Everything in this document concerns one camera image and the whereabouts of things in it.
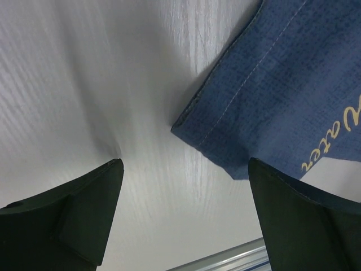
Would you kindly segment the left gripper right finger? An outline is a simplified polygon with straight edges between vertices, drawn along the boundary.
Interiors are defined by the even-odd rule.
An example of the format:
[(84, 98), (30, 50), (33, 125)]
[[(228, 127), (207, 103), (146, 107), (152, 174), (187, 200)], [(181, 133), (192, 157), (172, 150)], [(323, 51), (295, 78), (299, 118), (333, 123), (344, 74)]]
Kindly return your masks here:
[(360, 270), (360, 203), (256, 158), (248, 174), (272, 270)]

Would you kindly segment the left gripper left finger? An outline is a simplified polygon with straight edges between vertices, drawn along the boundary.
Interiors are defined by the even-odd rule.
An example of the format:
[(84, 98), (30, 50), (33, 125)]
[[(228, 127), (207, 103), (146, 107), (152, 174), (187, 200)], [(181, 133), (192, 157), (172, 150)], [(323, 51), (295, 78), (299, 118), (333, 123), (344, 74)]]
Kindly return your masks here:
[(124, 176), (121, 159), (1, 208), (1, 270), (96, 270)]

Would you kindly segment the blue cloth placemat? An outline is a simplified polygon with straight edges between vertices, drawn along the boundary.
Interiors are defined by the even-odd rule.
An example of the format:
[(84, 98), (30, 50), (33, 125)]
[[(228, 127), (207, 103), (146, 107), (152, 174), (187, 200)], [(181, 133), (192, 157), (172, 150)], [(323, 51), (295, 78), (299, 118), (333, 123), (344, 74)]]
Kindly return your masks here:
[(261, 1), (171, 128), (233, 179), (360, 160), (360, 2)]

